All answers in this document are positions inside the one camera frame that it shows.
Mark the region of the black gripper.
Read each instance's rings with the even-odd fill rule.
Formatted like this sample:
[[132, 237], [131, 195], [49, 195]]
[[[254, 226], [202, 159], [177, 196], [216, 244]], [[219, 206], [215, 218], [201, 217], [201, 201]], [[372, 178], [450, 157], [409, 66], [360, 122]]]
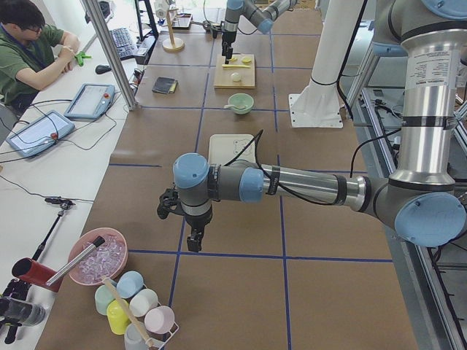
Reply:
[[216, 39], [219, 36], [222, 37], [222, 54], [232, 55], [232, 44], [236, 40], [236, 24], [228, 21], [222, 21], [220, 24], [211, 23], [210, 31], [213, 39]]
[[189, 206], [182, 202], [177, 189], [168, 188], [159, 197], [157, 215], [160, 219], [166, 219], [169, 214], [184, 217], [191, 229], [196, 231], [195, 236], [187, 237], [188, 251], [201, 251], [204, 228], [212, 219], [212, 204], [207, 201], [200, 206]]

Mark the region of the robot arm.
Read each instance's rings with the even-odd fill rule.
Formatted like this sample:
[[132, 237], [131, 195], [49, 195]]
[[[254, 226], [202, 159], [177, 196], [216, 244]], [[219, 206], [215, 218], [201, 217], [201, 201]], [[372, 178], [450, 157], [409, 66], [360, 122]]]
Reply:
[[379, 1], [374, 40], [399, 44], [408, 55], [401, 147], [386, 179], [301, 171], [232, 160], [211, 165], [187, 153], [173, 166], [174, 186], [160, 197], [157, 213], [183, 216], [192, 252], [201, 249], [213, 201], [254, 203], [264, 195], [290, 195], [322, 206], [349, 206], [377, 218], [418, 246], [441, 246], [466, 225], [447, 172], [454, 116], [455, 76], [466, 43], [464, 1]]
[[261, 9], [255, 5], [254, 1], [228, 0], [224, 19], [220, 25], [215, 26], [215, 31], [222, 34], [222, 56], [225, 62], [227, 63], [233, 57], [232, 45], [236, 41], [241, 16], [245, 17], [262, 34], [267, 34], [274, 21], [282, 13], [292, 10], [296, 4], [296, 0], [277, 0], [265, 9]]

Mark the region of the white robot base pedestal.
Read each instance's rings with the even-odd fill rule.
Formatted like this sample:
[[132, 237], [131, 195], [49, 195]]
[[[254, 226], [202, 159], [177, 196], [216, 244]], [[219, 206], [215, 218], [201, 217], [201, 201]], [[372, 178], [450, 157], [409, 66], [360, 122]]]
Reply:
[[309, 84], [289, 95], [294, 128], [342, 128], [339, 77], [352, 35], [365, 11], [364, 0], [330, 1]]

